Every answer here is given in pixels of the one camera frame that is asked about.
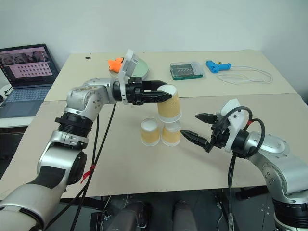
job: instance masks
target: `white wall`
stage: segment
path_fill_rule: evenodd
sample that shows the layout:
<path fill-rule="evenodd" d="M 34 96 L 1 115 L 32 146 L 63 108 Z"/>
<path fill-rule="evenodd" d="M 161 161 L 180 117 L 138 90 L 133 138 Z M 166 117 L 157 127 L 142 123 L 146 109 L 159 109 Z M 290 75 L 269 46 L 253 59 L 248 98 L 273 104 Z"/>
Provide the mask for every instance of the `white wall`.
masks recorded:
<path fill-rule="evenodd" d="M 59 68 L 73 52 L 261 50 L 308 100 L 306 0 L 0 0 L 0 23 L 0 47 L 46 43 Z"/>

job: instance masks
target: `red cable tie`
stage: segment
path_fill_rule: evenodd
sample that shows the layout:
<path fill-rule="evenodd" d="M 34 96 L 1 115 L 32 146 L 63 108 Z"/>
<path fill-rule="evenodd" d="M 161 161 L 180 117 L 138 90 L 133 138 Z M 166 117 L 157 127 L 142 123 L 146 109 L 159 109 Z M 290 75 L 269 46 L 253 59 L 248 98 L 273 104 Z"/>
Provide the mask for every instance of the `red cable tie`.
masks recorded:
<path fill-rule="evenodd" d="M 90 170 L 83 174 L 82 181 L 80 182 L 80 184 L 82 184 L 82 182 L 91 174 L 92 171 L 94 171 L 94 169 L 95 165 L 91 165 Z"/>

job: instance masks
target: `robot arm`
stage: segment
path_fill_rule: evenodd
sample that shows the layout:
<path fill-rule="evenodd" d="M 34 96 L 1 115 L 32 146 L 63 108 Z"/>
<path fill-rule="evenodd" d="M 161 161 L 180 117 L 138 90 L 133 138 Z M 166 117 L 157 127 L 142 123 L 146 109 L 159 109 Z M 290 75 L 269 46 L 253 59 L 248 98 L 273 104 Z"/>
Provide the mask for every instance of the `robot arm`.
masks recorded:
<path fill-rule="evenodd" d="M 56 118 L 55 130 L 38 162 L 38 176 L 15 189 L 0 203 L 1 230 L 43 230 L 48 225 L 68 185 L 82 177 L 87 155 L 88 133 L 93 121 L 105 104 L 125 103 L 142 105 L 163 102 L 172 95 L 157 91 L 162 81 L 142 81 L 131 77 L 137 62 L 128 51 L 119 79 L 96 78 L 73 88 L 67 95 L 64 113 Z"/>
<path fill-rule="evenodd" d="M 250 160 L 262 172 L 272 196 L 277 230 L 308 230 L 308 165 L 296 157 L 282 139 L 270 134 L 262 138 L 262 134 L 255 131 L 249 133 L 245 130 L 247 125 L 243 129 L 246 124 L 244 112 L 234 108 L 247 109 L 251 121 L 251 111 L 240 107 L 234 99 L 216 115 L 196 115 L 203 122 L 212 124 L 210 141 L 188 130 L 181 133 L 207 152 L 214 146 L 224 147 L 227 152 L 233 151 L 233 155 Z"/>

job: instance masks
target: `laptop keyboard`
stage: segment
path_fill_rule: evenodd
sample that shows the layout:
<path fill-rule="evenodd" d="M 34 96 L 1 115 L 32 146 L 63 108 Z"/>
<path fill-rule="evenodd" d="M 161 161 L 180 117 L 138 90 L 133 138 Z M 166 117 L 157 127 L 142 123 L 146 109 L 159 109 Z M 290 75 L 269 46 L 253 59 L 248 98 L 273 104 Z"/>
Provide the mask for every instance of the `laptop keyboard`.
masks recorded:
<path fill-rule="evenodd" d="M 14 90 L 6 99 L 6 102 L 20 102 L 31 100 L 44 100 L 50 88 Z"/>

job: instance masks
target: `table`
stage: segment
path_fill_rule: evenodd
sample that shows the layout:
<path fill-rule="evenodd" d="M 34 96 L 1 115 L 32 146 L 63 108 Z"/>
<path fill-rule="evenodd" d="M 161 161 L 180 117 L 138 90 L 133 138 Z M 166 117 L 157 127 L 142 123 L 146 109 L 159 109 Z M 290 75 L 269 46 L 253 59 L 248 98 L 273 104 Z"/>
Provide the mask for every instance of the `table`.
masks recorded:
<path fill-rule="evenodd" d="M 0 95 L 3 96 L 4 100 L 6 96 L 4 92 L 10 88 L 10 84 L 5 85 L 0 89 Z M 27 117 L 14 117 L 14 118 L 1 118 L 0 119 L 0 128 L 14 128 L 14 127 L 25 127 L 28 126 L 31 121 L 34 119 L 34 116 Z"/>
<path fill-rule="evenodd" d="M 202 112 L 215 113 L 227 100 L 235 97 L 242 105 L 252 109 L 254 117 L 264 121 L 267 133 L 285 139 L 293 153 L 308 163 L 306 155 L 308 108 L 297 94 L 181 98 L 182 128 L 209 137 L 210 125 L 202 123 L 194 118 L 194 115 Z M 25 132 L 10 166 L 0 180 L 0 199 L 18 185 L 36 177 L 39 157 L 51 132 L 58 126 L 52 121 L 62 114 L 64 106 L 65 101 L 42 104 Z M 111 110 L 112 105 L 106 105 L 100 114 L 100 139 Z M 176 147 L 167 147 L 161 142 L 155 147 L 146 147 L 140 141 L 139 127 L 141 121 L 147 117 L 157 118 L 155 103 L 147 103 L 140 107 L 117 103 L 103 153 L 87 196 L 227 187 L 230 154 L 218 148 L 213 148 L 208 154 L 183 137 Z M 250 130 L 259 130 L 259 127 L 257 124 L 252 124 Z M 89 134 L 90 142 L 84 151 L 88 154 L 85 171 L 90 167 L 94 134 L 94 130 Z M 234 187 L 264 184 L 263 176 L 257 167 L 248 160 L 236 161 Z M 84 183 L 77 183 L 67 187 L 63 198 L 74 197 L 83 185 Z"/>
<path fill-rule="evenodd" d="M 71 88 L 81 86 L 91 78 L 111 77 L 107 60 L 124 55 L 125 53 L 71 54 L 45 100 L 66 100 L 66 94 Z M 180 97 L 296 93 L 260 51 L 140 52 L 137 55 L 149 66 L 147 80 L 162 80 L 175 85 Z M 230 62 L 233 65 L 247 65 L 262 69 L 270 72 L 274 81 L 271 84 L 233 85 L 225 83 L 208 70 L 205 65 L 206 60 Z M 170 63 L 185 61 L 199 61 L 205 70 L 205 77 L 174 81 L 169 70 Z M 258 75 L 254 71 L 244 71 L 243 73 L 250 77 Z"/>

